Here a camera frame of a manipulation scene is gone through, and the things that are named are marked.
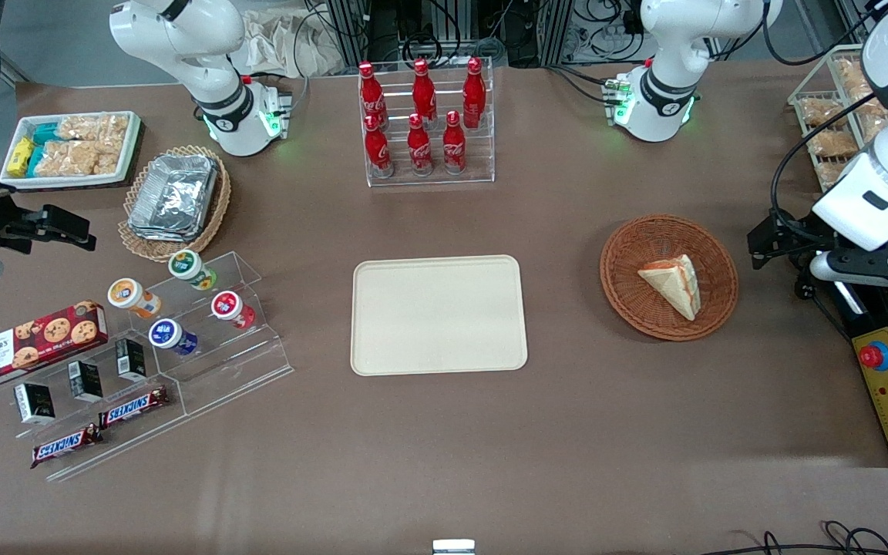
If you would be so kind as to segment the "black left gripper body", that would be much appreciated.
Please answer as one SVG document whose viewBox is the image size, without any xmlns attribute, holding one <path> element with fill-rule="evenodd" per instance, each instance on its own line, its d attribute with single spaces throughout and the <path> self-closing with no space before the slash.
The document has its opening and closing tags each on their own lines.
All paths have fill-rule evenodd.
<svg viewBox="0 0 888 555">
<path fill-rule="evenodd" d="M 789 212 L 769 208 L 772 239 L 767 249 L 767 262 L 786 257 L 793 267 L 810 267 L 814 257 L 835 248 L 835 232 L 817 215 L 795 219 Z"/>
</svg>

